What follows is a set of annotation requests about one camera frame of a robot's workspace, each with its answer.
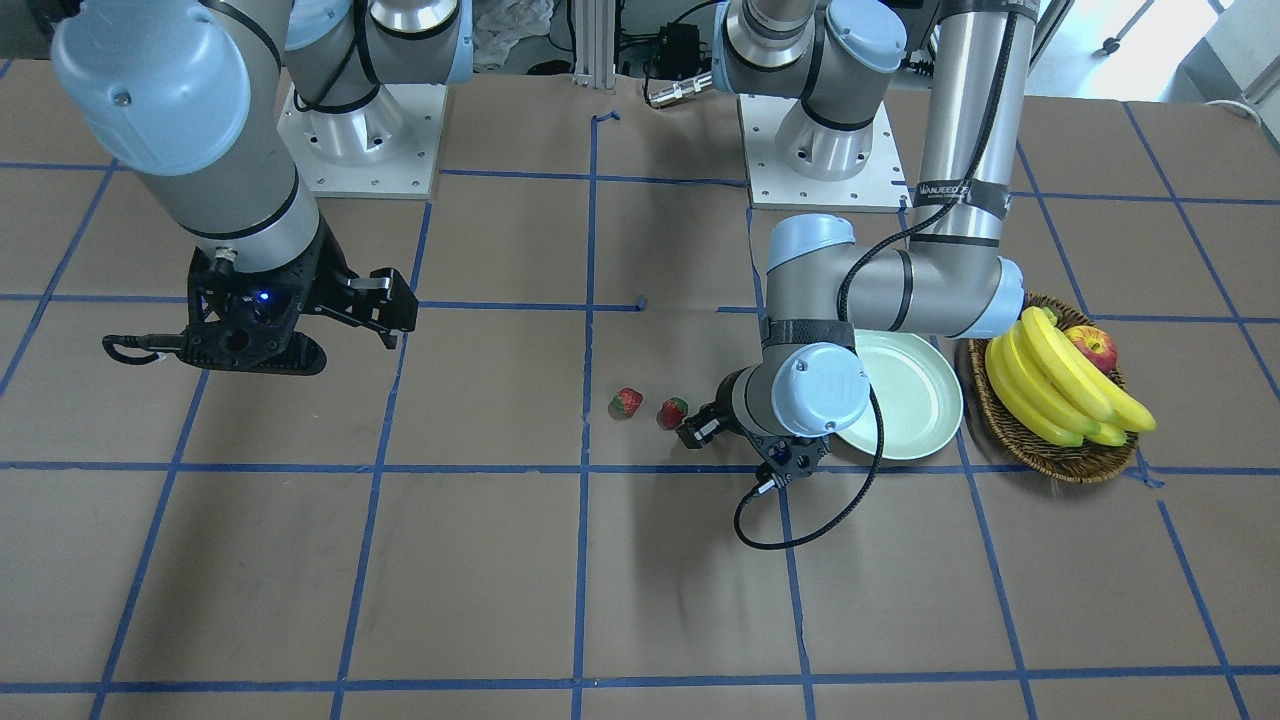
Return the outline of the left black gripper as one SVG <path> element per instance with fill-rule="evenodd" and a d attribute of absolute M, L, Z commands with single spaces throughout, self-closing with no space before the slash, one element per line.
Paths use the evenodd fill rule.
<path fill-rule="evenodd" d="M 756 488 L 774 489 L 810 477 L 829 452 L 829 437 L 759 436 L 745 437 L 762 457 L 756 468 Z"/>

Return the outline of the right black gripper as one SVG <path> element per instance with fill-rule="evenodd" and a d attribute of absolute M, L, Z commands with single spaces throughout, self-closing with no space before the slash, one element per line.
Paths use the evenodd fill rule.
<path fill-rule="evenodd" d="M 193 252 L 187 290 L 186 361 L 221 372 L 315 375 L 319 343 L 296 331 L 303 314 L 351 320 L 356 278 L 326 220 L 294 260 L 266 272 L 215 268 Z"/>

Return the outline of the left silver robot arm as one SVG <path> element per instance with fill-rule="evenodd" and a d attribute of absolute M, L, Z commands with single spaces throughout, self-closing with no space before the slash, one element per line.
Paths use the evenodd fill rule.
<path fill-rule="evenodd" d="M 915 459 L 963 415 L 934 334 L 991 338 L 1021 309 L 1018 265 L 998 250 L 1033 38 L 1036 1 L 931 1 L 938 55 L 923 154 L 904 219 L 850 211 L 778 219 L 764 268 L 762 359 L 731 373 L 687 419 L 689 447 L 735 433 L 765 488 L 813 473 L 838 433 Z M 890 79 L 916 46 L 882 1 L 730 1 L 717 13 L 713 77 L 737 95 L 786 97 L 780 156 L 813 178 L 861 170 L 881 140 Z"/>

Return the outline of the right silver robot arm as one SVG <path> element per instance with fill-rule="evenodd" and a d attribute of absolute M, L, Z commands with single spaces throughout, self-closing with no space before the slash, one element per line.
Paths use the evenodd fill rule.
<path fill-rule="evenodd" d="M 328 316 L 387 348 L 419 301 L 353 272 L 317 199 L 429 195 L 448 85 L 474 69 L 468 1 L 86 1 L 52 37 L 61 87 L 195 242 L 187 327 L 108 334 L 109 357 L 315 375 Z"/>

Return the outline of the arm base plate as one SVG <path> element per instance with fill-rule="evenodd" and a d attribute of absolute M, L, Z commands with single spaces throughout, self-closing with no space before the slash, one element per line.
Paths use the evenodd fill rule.
<path fill-rule="evenodd" d="M 276 128 L 316 199 L 428 200 L 447 99 L 443 85 L 389 85 L 351 113 L 302 113 L 289 87 Z"/>
<path fill-rule="evenodd" d="M 854 131 L 818 124 L 796 99 L 739 96 L 751 206 L 896 213 L 911 206 L 884 105 Z"/>

